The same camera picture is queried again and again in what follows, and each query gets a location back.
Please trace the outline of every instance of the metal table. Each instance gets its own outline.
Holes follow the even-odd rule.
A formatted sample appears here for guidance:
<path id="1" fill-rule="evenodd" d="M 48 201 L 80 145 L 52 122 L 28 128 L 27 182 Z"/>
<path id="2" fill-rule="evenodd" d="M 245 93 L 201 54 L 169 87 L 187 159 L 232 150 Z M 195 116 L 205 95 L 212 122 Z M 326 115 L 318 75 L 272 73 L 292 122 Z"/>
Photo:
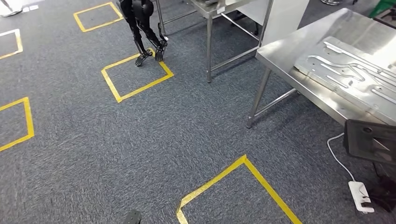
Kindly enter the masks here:
<path id="1" fill-rule="evenodd" d="M 165 32 L 165 24 L 170 23 L 172 21 L 178 20 L 180 18 L 183 18 L 185 16 L 188 16 L 192 13 L 195 12 L 199 12 L 202 14 L 203 17 L 205 17 L 207 19 L 207 54 L 206 54 L 206 80 L 208 83 L 211 82 L 212 80 L 212 76 L 211 76 L 211 72 L 230 63 L 233 62 L 255 50 L 257 50 L 259 47 L 261 47 L 262 44 L 262 39 L 264 37 L 264 32 L 265 29 L 267 27 L 267 23 L 268 23 L 268 19 L 269 19 L 269 14 L 271 11 L 271 7 L 272 7 L 272 2 L 273 0 L 269 0 L 269 5 L 267 7 L 267 12 L 264 18 L 264 24 L 263 24 L 263 28 L 262 28 L 262 32 L 260 35 L 260 38 L 257 38 L 254 34 L 252 34 L 251 32 L 245 30 L 244 28 L 242 28 L 240 25 L 238 25 L 237 23 L 235 23 L 231 18 L 229 18 L 228 16 L 226 16 L 227 13 L 236 10 L 238 7 L 241 7 L 243 5 L 246 5 L 254 0 L 219 0 L 218 3 L 215 4 L 211 4 L 209 6 L 207 6 L 205 4 L 205 0 L 188 0 L 195 8 L 195 10 L 192 10 L 190 12 L 187 12 L 183 15 L 180 15 L 178 17 L 175 17 L 173 19 L 170 19 L 168 21 L 163 21 L 162 18 L 162 13 L 161 13 L 161 6 L 160 6 L 160 0 L 156 0 L 157 2 L 157 10 L 158 10 L 158 14 L 159 14 L 159 19 L 160 19 L 160 24 L 161 24 L 161 28 L 163 33 L 166 35 Z M 234 25 L 236 25 L 238 28 L 242 29 L 245 33 L 249 34 L 251 37 L 253 37 L 254 39 L 256 39 L 259 44 L 257 47 L 254 47 L 250 50 L 247 50 L 246 52 L 239 54 L 233 58 L 230 58 L 218 65 L 212 66 L 212 21 L 213 18 L 216 16 L 223 16 L 225 17 L 227 20 L 229 20 L 231 23 L 233 23 Z"/>
<path id="2" fill-rule="evenodd" d="M 247 119 L 250 128 L 254 117 L 298 91 L 316 106 L 344 125 L 347 119 L 384 123 L 372 114 L 358 108 L 337 93 L 299 72 L 294 63 L 308 48 L 328 36 L 333 36 L 368 54 L 390 63 L 396 69 L 396 30 L 346 8 L 305 26 L 282 40 L 267 44 L 257 50 L 256 58 L 266 66 L 253 107 Z M 263 109 L 257 111 L 271 71 L 288 82 L 293 89 L 283 94 Z"/>

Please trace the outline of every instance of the metal table frame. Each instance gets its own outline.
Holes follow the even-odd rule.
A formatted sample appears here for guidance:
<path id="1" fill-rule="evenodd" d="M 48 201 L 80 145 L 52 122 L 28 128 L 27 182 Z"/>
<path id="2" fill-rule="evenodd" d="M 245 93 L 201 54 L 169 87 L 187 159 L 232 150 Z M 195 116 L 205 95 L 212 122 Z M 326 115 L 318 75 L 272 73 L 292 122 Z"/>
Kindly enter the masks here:
<path id="1" fill-rule="evenodd" d="M 190 14 L 193 14 L 195 12 L 201 13 L 202 16 L 204 16 L 207 19 L 206 81 L 208 83 L 210 83 L 212 81 L 212 71 L 214 71 L 214 70 L 216 70 L 216 69 L 218 69 L 218 68 L 220 68 L 220 67 L 222 67 L 222 66 L 224 66 L 224 65 L 226 65 L 228 63 L 231 63 L 231 62 L 233 62 L 233 61 L 235 61 L 235 60 L 237 60 L 237 59 L 239 59 L 239 58 L 241 58 L 241 57 L 243 57 L 243 56 L 245 56 L 245 55 L 247 55 L 247 54 L 249 54 L 251 52 L 254 52 L 259 47 L 261 47 L 262 40 L 264 38 L 265 29 L 267 28 L 267 24 L 268 24 L 268 20 L 269 20 L 269 14 L 271 12 L 273 0 L 269 0 L 267 11 L 266 11 L 265 18 L 264 18 L 262 31 L 261 31 L 261 34 L 260 34 L 260 38 L 257 38 L 254 34 L 252 34 L 251 32 L 249 32 L 247 30 L 245 30 L 240 25 L 238 25 L 236 22 L 234 22 L 231 18 L 226 16 L 226 13 L 231 12 L 231 11 L 235 10 L 236 8 L 238 8 L 240 6 L 248 4 L 248 3 L 252 2 L 253 0 L 239 1 L 239 2 L 237 2 L 235 4 L 229 5 L 229 6 L 224 8 L 224 11 L 222 13 L 218 13 L 218 10 L 214 10 L 212 12 L 207 12 L 207 11 L 203 10 L 202 8 L 200 8 L 195 3 L 196 0 L 188 0 L 188 1 L 195 7 L 195 10 L 189 11 L 189 12 L 183 14 L 183 15 L 177 16 L 177 17 L 172 18 L 172 19 L 170 19 L 168 21 L 163 21 L 162 13 L 161 13 L 160 0 L 156 0 L 156 2 L 157 2 L 157 11 L 158 11 L 158 14 L 159 14 L 159 20 L 160 20 L 162 31 L 166 35 L 165 26 L 164 26 L 165 24 L 173 22 L 173 21 L 178 20 L 178 19 L 181 19 L 181 18 L 183 18 L 185 16 L 188 16 Z M 249 50 L 247 50 L 247 51 L 245 51 L 245 52 L 243 52 L 243 53 L 241 53 L 241 54 L 239 54 L 239 55 L 237 55 L 235 57 L 232 57 L 232 58 L 230 58 L 230 59 L 228 59 L 228 60 L 226 60 L 224 62 L 221 62 L 221 63 L 219 63 L 219 64 L 217 64 L 215 66 L 212 66 L 212 22 L 213 22 L 213 18 L 218 16 L 218 15 L 221 15 L 224 18 L 226 18 L 227 20 L 229 20 L 232 24 L 234 24 L 238 28 L 242 29 L 245 33 L 249 34 L 251 37 L 256 39 L 259 43 L 258 43 L 258 46 L 254 47 L 252 49 L 249 49 Z"/>

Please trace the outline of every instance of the aluminum plate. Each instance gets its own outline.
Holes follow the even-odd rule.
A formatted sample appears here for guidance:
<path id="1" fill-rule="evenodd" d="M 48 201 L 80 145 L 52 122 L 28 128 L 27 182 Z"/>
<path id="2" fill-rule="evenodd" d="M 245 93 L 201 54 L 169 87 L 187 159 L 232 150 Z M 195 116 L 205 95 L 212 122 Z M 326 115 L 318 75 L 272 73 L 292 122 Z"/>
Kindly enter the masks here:
<path id="1" fill-rule="evenodd" d="M 390 63 L 330 36 L 295 67 L 383 122 L 396 121 L 396 68 Z"/>

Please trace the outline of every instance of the power strip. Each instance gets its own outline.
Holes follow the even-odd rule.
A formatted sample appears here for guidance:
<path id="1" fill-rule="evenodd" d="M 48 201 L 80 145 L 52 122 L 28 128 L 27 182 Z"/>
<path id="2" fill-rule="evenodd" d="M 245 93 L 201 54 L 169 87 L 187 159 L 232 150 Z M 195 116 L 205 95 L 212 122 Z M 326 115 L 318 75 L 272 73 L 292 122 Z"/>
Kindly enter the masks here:
<path id="1" fill-rule="evenodd" d="M 368 192 L 364 184 L 362 182 L 350 181 L 348 182 L 348 185 L 351 190 L 352 197 L 354 198 L 356 209 L 365 214 L 373 213 L 374 209 L 367 206 L 371 204 L 371 200 L 368 197 Z"/>

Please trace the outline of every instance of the yellow tape square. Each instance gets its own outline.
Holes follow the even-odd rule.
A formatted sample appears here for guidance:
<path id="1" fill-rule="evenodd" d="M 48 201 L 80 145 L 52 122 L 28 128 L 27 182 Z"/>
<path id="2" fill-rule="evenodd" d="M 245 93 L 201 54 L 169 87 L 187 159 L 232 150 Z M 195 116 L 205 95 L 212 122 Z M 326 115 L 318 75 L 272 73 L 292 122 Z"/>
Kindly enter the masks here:
<path id="1" fill-rule="evenodd" d="M 21 53 L 23 51 L 22 40 L 21 40 L 21 32 L 19 31 L 19 29 L 14 29 L 14 30 L 10 30 L 10 31 L 7 31 L 5 33 L 2 33 L 2 34 L 0 34 L 0 37 L 8 35 L 8 34 L 12 34 L 12 33 L 15 34 L 16 45 L 18 46 L 18 49 L 15 52 L 0 56 L 0 59 L 6 58 L 6 57 L 10 57 L 12 55 L 16 55 L 16 54 Z"/>
<path id="2" fill-rule="evenodd" d="M 149 48 L 149 50 L 153 53 L 153 57 L 155 57 L 155 56 L 156 56 L 156 53 L 154 52 L 154 50 L 151 49 L 151 48 Z M 170 71 L 170 69 L 165 65 L 164 62 L 158 62 L 158 63 L 160 64 L 160 66 L 162 67 L 162 69 L 164 69 L 164 71 L 165 71 L 165 73 L 166 73 L 165 76 L 163 76 L 162 78 L 159 78 L 159 79 L 157 79 L 157 80 L 155 80 L 155 81 L 153 81 L 153 82 L 151 82 L 151 83 L 149 83 L 149 84 L 147 84 L 147 85 L 145 85 L 145 86 L 143 86 L 143 87 L 140 87 L 139 89 L 134 90 L 134 91 L 132 91 L 132 92 L 130 92 L 130 93 L 124 95 L 124 96 L 120 96 L 120 94 L 118 93 L 117 89 L 115 88 L 113 82 L 111 81 L 109 75 L 107 74 L 106 70 L 107 70 L 107 69 L 110 69 L 110 68 L 112 68 L 112 67 L 115 67 L 115 66 L 117 66 L 117 65 L 120 65 L 120 64 L 122 64 L 122 63 L 128 62 L 128 61 L 130 61 L 130 60 L 133 60 L 133 59 L 137 58 L 139 55 L 140 55 L 140 54 L 136 54 L 136 55 L 130 56 L 130 57 L 125 58 L 125 59 L 123 59 L 123 60 L 121 60 L 121 61 L 119 61 L 119 62 L 110 64 L 110 65 L 108 65 L 108 66 L 106 66 L 106 67 L 104 67 L 104 68 L 102 69 L 102 75 L 103 75 L 103 77 L 105 78 L 107 85 L 109 86 L 109 88 L 110 88 L 112 94 L 113 94 L 114 97 L 115 97 L 115 100 L 116 100 L 118 103 L 120 103 L 122 100 L 125 100 L 125 99 L 127 99 L 127 98 L 129 98 L 129 97 L 132 97 L 132 96 L 138 94 L 139 92 L 142 92 L 142 91 L 144 91 L 144 90 L 146 90 L 146 89 L 148 89 L 148 88 L 150 88 L 150 87 L 152 87 L 152 86 L 154 86 L 154 85 L 157 85 L 158 83 L 160 83 L 160 82 L 162 82 L 162 81 L 165 81 L 165 80 L 167 80 L 168 78 L 170 78 L 170 77 L 173 76 L 172 71 Z"/>
<path id="3" fill-rule="evenodd" d="M 182 207 L 188 204 L 191 200 L 196 198 L 198 195 L 202 194 L 212 185 L 220 181 L 223 177 L 231 173 L 231 171 L 238 168 L 240 165 L 245 164 L 249 171 L 255 176 L 255 178 L 260 182 L 260 184 L 266 189 L 269 195 L 274 199 L 274 201 L 278 204 L 278 206 L 282 209 L 282 211 L 289 217 L 290 221 L 293 224 L 302 224 L 302 222 L 297 218 L 297 216 L 291 211 L 291 209 L 286 205 L 286 203 L 280 198 L 280 196 L 275 192 L 275 190 L 271 187 L 271 185 L 264 179 L 264 177 L 260 174 L 260 172 L 254 167 L 254 165 L 248 160 L 246 155 L 243 155 L 237 161 L 235 161 L 231 166 L 227 167 L 220 174 L 215 176 L 213 179 L 196 189 L 195 191 L 189 193 L 185 197 L 182 198 L 179 207 L 176 210 L 176 217 L 179 220 L 180 224 L 188 224 L 186 217 L 183 214 Z"/>
<path id="4" fill-rule="evenodd" d="M 91 10 L 94 10 L 96 8 L 100 8 L 100 7 L 103 7 L 103 6 L 110 6 L 115 11 L 115 13 L 118 15 L 118 19 L 110 21 L 110 22 L 103 23 L 101 25 L 98 25 L 98 26 L 95 26 L 95 27 L 92 27 L 92 28 L 89 28 L 89 29 L 86 29 L 83 26 L 83 23 L 81 22 L 81 20 L 79 19 L 78 14 L 85 13 L 85 12 L 88 12 L 88 11 L 91 11 Z M 76 13 L 73 14 L 73 16 L 74 16 L 74 19 L 76 20 L 78 26 L 80 27 L 81 31 L 83 31 L 83 32 L 88 32 L 88 31 L 91 31 L 91 30 L 94 30 L 94 29 L 97 29 L 97 28 L 100 28 L 100 27 L 104 27 L 104 26 L 110 25 L 110 24 L 118 22 L 118 21 L 120 21 L 120 20 L 122 20 L 124 18 L 122 16 L 122 13 L 115 7 L 115 5 L 112 2 L 108 2 L 108 3 L 105 3 L 105 4 L 99 5 L 99 6 L 95 6 L 95 7 L 89 8 L 89 9 L 85 9 L 85 10 L 76 12 Z"/>
<path id="5" fill-rule="evenodd" d="M 30 111 L 29 98 L 24 97 L 22 99 L 18 99 L 16 101 L 14 101 L 14 102 L 12 102 L 10 104 L 4 105 L 4 106 L 0 107 L 0 112 L 5 110 L 5 109 L 7 109 L 7 108 L 9 108 L 9 107 L 12 107 L 14 105 L 20 104 L 20 103 L 23 103 L 23 106 L 25 108 L 26 126 L 27 126 L 27 129 L 28 129 L 28 134 L 23 136 L 22 138 L 19 138 L 19 139 L 15 140 L 13 142 L 10 142 L 10 143 L 8 143 L 8 144 L 6 144 L 4 146 L 1 146 L 0 147 L 0 152 L 3 151 L 3 150 L 6 150 L 6 149 L 8 149 L 8 148 L 10 148 L 10 147 L 12 147 L 12 146 L 14 146 L 16 144 L 18 144 L 18 143 L 26 141 L 26 140 L 30 139 L 31 137 L 33 137 L 35 135 L 35 132 L 34 132 L 34 129 L 33 129 L 32 113 Z"/>

